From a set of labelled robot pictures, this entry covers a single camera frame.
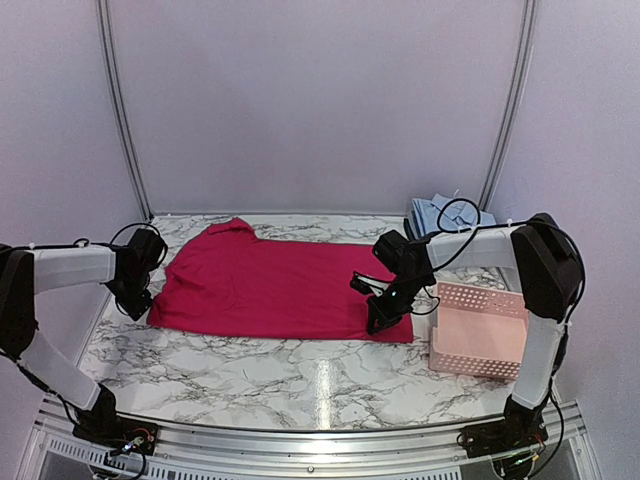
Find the magenta red garment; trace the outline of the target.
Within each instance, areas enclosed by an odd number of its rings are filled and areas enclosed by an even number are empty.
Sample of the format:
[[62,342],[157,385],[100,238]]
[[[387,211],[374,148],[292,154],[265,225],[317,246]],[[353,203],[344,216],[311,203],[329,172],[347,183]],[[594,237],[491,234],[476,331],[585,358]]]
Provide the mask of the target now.
[[224,337],[412,342],[409,315],[367,333],[366,300],[350,286],[354,273],[389,274],[367,245],[260,239],[234,218],[180,249],[147,322]]

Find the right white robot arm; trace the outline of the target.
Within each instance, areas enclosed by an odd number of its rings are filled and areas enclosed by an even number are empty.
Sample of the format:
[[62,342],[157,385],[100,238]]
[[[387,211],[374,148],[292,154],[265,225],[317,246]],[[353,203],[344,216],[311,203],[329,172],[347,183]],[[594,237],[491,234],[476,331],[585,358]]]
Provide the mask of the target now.
[[398,324],[419,291],[435,285],[441,270],[496,267],[517,272],[528,312],[527,340],[495,438],[506,448],[519,446],[539,423],[564,360],[569,319],[584,293],[584,262],[570,235],[551,215],[538,213],[512,224],[434,232],[413,241],[392,230],[379,237],[372,251],[394,278],[377,292],[362,275],[352,277],[352,288],[368,296],[366,330],[371,335]]

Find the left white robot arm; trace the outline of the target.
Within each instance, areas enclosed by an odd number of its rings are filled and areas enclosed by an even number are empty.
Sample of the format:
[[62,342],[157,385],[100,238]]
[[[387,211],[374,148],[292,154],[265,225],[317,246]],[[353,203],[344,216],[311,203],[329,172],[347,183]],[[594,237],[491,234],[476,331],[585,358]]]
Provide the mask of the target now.
[[[2,356],[72,410],[79,429],[106,445],[125,438],[126,423],[115,395],[83,373],[62,344],[63,329],[81,325],[70,296],[104,288],[138,320],[151,306],[148,283],[164,250],[155,240],[1,248]],[[62,317],[66,313],[69,319]]]

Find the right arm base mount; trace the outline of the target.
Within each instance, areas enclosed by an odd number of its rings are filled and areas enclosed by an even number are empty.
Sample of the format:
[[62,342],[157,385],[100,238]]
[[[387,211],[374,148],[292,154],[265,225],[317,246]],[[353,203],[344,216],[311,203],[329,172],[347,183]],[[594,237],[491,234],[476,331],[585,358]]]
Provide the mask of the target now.
[[516,420],[501,419],[465,426],[456,442],[468,458],[478,458],[541,446],[548,438],[542,421],[525,428]]

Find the light blue shirt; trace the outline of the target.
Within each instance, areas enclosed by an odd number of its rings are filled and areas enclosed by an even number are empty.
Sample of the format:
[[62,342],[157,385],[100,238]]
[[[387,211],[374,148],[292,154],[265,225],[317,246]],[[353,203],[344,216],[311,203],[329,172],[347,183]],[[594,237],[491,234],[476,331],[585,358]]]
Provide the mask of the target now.
[[479,210],[472,200],[435,194],[431,199],[413,198],[407,216],[408,231],[421,238],[441,231],[463,231],[474,226],[493,226],[494,216]]

